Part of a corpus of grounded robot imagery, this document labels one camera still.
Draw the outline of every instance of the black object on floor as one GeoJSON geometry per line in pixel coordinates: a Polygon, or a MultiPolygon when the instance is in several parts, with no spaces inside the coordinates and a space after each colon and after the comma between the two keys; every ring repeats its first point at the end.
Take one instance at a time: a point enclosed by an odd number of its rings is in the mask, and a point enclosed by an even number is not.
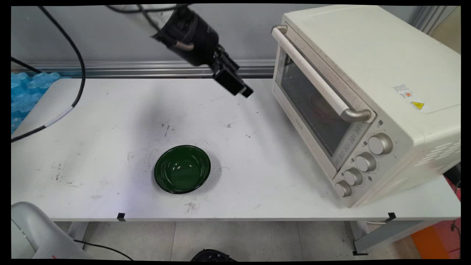
{"type": "Polygon", "coordinates": [[[224,254],[220,251],[214,250],[214,249],[203,249],[198,254],[195,255],[194,258],[191,259],[191,261],[197,261],[197,262],[202,262],[202,261],[222,261],[222,262],[237,262],[236,260],[233,260],[229,258],[229,255],[224,254]]]}

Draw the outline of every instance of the bowl rim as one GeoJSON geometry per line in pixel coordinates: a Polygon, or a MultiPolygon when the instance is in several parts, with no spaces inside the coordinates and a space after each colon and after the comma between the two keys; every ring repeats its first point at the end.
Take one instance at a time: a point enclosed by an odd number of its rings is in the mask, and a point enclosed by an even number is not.
{"type": "Polygon", "coordinates": [[[157,162],[155,163],[155,166],[154,166],[154,179],[155,179],[155,182],[157,183],[157,185],[158,185],[162,190],[164,190],[164,191],[166,191],[166,192],[168,192],[168,193],[172,193],[172,194],[185,194],[185,193],[192,192],[192,191],[198,189],[199,187],[201,187],[201,186],[206,182],[206,180],[208,179],[210,172],[211,172],[211,160],[209,159],[208,154],[206,154],[206,152],[205,152],[203,149],[201,149],[201,148],[199,148],[199,147],[197,147],[197,146],[190,145],[190,144],[182,144],[182,145],[174,146],[174,147],[168,149],[167,151],[165,151],[163,154],[160,155],[159,159],[157,160],[157,162]],[[194,188],[192,188],[192,189],[189,189],[189,190],[185,190],[185,191],[172,191],[172,190],[168,190],[168,189],[166,189],[166,188],[164,188],[164,187],[162,187],[162,186],[160,185],[160,183],[157,181],[157,171],[156,171],[156,170],[157,170],[157,164],[159,164],[160,159],[161,159],[166,153],[168,153],[168,152],[170,152],[170,151],[173,151],[174,149],[179,148],[179,147],[193,147],[193,148],[196,148],[197,150],[200,150],[200,151],[206,156],[206,158],[208,159],[209,170],[208,170],[208,173],[206,174],[206,176],[204,177],[203,181],[202,181],[199,185],[197,185],[196,187],[194,187],[194,188]]]}

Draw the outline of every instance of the table leg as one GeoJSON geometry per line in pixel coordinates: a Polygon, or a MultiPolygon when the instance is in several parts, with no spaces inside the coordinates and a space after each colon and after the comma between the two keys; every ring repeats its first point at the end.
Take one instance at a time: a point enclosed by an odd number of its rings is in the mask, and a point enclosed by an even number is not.
{"type": "Polygon", "coordinates": [[[439,221],[390,221],[370,232],[365,222],[352,221],[350,225],[355,236],[353,245],[358,254],[365,253],[375,247],[396,242],[437,222],[439,221]]]}
{"type": "MultiPolygon", "coordinates": [[[[85,236],[85,232],[87,231],[89,222],[72,222],[70,224],[69,230],[67,231],[67,235],[69,235],[73,239],[83,240],[85,236]]],[[[77,243],[81,248],[83,248],[82,243],[77,243]]]]}

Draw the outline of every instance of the gray wall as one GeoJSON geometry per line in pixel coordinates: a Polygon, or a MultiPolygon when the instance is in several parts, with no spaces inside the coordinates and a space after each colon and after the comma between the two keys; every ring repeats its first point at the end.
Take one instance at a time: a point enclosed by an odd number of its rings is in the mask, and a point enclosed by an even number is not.
{"type": "MultiPolygon", "coordinates": [[[[219,42],[235,60],[275,59],[270,29],[282,14],[318,4],[194,4],[191,8],[219,33],[219,42]]],[[[412,23],[421,6],[381,6],[412,23]]],[[[88,62],[181,59],[123,14],[104,6],[46,7],[88,62]]],[[[11,8],[11,55],[24,62],[76,61],[56,27],[37,7],[11,8]]]]}

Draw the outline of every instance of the oven window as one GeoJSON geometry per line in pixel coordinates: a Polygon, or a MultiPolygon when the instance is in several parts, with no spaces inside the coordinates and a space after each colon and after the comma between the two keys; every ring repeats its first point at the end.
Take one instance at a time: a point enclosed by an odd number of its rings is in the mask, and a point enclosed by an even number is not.
{"type": "Polygon", "coordinates": [[[286,53],[281,58],[284,66],[276,83],[325,153],[333,157],[351,124],[340,118],[286,53]]]}

